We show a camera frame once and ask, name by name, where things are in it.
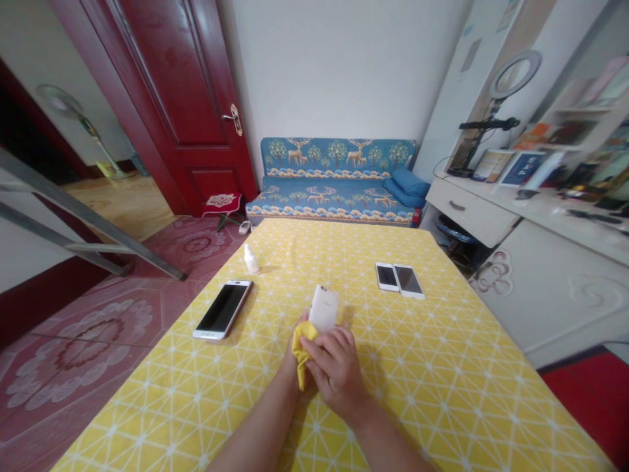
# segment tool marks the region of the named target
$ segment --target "white cabinet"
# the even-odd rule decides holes
[[[629,268],[528,220],[470,284],[535,368],[629,330]]]
[[[486,247],[500,243],[520,218],[444,179],[435,179],[426,200]]]

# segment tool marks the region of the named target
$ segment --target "white spray bottle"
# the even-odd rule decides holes
[[[251,275],[255,275],[260,272],[260,266],[257,263],[257,257],[251,250],[251,246],[245,244],[244,246],[244,263],[247,265],[247,270]]]

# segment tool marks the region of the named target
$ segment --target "smartphone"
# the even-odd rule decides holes
[[[426,299],[424,291],[419,284],[419,279],[410,265],[393,264],[393,268],[395,269],[395,279],[400,286],[402,296],[419,298],[420,300]]]
[[[320,333],[330,331],[336,325],[340,299],[341,297],[338,293],[328,290],[323,285],[316,286],[308,321]]]
[[[253,285],[252,281],[227,281],[192,336],[216,341],[224,339],[236,321]]]
[[[395,279],[392,264],[385,264],[384,262],[375,263],[375,271],[378,274],[378,285],[381,290],[390,290],[391,292],[399,292],[400,287],[398,281]]]

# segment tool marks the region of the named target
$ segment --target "ladder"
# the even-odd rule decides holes
[[[139,241],[133,239],[116,225],[107,221],[88,206],[82,204],[76,198],[61,190],[50,180],[34,171],[27,164],[11,155],[0,147],[0,168],[12,174],[17,181],[0,183],[0,191],[21,191],[37,193],[55,205],[68,211],[84,223],[98,229],[98,231],[112,238],[118,244],[96,244],[72,241],[70,238],[54,231],[45,224],[30,218],[20,211],[0,202],[0,218],[4,218],[21,228],[34,233],[51,243],[72,252],[78,257],[92,264],[102,267],[112,274],[124,277],[128,275],[128,269],[121,267],[105,259],[99,252],[114,252],[117,254],[135,254],[146,262],[163,270],[174,279],[184,281],[187,275],[170,265],[160,256],[148,249]]]

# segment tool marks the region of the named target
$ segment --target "blue pillow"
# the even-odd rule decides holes
[[[418,197],[417,195],[408,195],[404,193],[402,187],[395,183],[395,181],[391,179],[386,179],[383,187],[387,189],[393,197],[403,205],[407,207],[413,208],[423,208],[426,205],[426,200],[423,197]]]
[[[416,195],[418,197],[428,195],[430,184],[424,182],[408,169],[400,168],[394,170],[391,173],[391,178],[395,180],[395,183],[398,184],[407,195]]]

